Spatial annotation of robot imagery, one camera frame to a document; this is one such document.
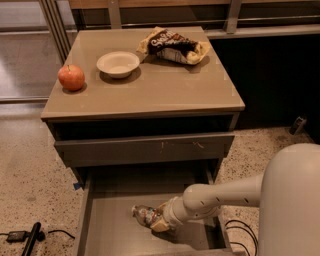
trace cable plug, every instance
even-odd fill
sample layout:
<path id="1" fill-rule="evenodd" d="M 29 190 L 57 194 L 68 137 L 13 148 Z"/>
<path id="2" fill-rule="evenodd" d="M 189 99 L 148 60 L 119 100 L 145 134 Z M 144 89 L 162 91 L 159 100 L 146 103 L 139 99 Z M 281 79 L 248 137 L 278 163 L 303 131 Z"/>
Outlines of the cable plug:
<path id="1" fill-rule="evenodd" d="M 11 231 L 8 234 L 7 242 L 9 243 L 24 242 L 29 235 L 30 235 L 30 232 L 27 232 L 27 231 Z"/>

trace drawer front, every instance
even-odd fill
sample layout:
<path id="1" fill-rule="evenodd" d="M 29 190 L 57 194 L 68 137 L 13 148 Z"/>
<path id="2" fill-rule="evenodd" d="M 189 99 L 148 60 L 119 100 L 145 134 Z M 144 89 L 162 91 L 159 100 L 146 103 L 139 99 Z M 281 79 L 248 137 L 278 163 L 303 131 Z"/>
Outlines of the drawer front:
<path id="1" fill-rule="evenodd" d="M 223 158 L 233 133 L 57 141 L 67 167 Z"/>

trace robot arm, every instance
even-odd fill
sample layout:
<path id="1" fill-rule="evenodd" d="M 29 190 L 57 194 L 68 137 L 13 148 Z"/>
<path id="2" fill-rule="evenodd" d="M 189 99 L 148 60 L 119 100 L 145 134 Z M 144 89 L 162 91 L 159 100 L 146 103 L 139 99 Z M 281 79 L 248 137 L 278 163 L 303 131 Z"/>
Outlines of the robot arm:
<path id="1" fill-rule="evenodd" d="M 318 256 L 319 184 L 320 146 L 295 144 L 279 151 L 264 174 L 221 185 L 191 185 L 181 197 L 149 208 L 147 214 L 138 208 L 133 212 L 142 217 L 141 224 L 161 232 L 217 215 L 221 205 L 259 206 L 259 256 Z"/>
<path id="2" fill-rule="evenodd" d="M 163 228 L 174 229 L 188 220 L 217 216 L 222 205 L 258 207 L 262 178 L 260 174 L 220 185 L 191 185 L 182 196 L 162 206 L 163 219 L 151 228 L 159 232 Z"/>

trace black wall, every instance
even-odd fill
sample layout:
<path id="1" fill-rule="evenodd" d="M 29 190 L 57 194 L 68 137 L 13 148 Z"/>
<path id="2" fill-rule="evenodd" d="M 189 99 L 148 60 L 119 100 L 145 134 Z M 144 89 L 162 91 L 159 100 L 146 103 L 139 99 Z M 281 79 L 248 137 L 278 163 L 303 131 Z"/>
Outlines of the black wall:
<path id="1" fill-rule="evenodd" d="M 320 35 L 211 43 L 246 104 L 238 129 L 291 126 L 305 114 L 320 143 Z"/>

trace food wrapper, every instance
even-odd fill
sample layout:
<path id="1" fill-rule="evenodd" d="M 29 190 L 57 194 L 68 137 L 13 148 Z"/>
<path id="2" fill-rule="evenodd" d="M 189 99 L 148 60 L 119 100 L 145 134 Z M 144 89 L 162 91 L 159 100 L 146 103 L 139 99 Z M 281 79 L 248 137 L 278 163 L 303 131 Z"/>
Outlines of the food wrapper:
<path id="1" fill-rule="evenodd" d="M 140 42 L 137 51 L 182 64 L 196 65 L 206 56 L 210 47 L 209 42 L 192 41 L 168 29 L 155 27 Z"/>

